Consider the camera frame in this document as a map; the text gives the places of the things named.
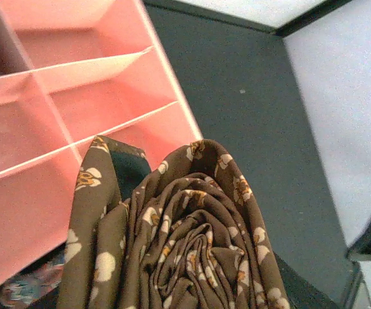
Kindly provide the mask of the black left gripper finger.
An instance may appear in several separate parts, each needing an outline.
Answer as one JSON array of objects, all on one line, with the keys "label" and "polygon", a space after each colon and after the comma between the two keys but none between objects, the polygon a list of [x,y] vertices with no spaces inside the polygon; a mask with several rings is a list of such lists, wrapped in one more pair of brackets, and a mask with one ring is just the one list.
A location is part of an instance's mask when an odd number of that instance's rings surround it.
[{"label": "black left gripper finger", "polygon": [[339,306],[326,294],[319,291],[295,272],[282,258],[275,254],[282,281],[291,308],[297,309],[337,309]]}]

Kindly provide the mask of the brown floral necktie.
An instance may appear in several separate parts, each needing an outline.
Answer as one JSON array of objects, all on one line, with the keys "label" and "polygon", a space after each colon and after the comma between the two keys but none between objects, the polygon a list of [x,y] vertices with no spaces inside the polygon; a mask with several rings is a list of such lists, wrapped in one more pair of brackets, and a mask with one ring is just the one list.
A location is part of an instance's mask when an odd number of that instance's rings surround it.
[{"label": "brown floral necktie", "polygon": [[94,137],[77,176],[58,308],[289,308],[253,192],[213,140],[151,171]]}]

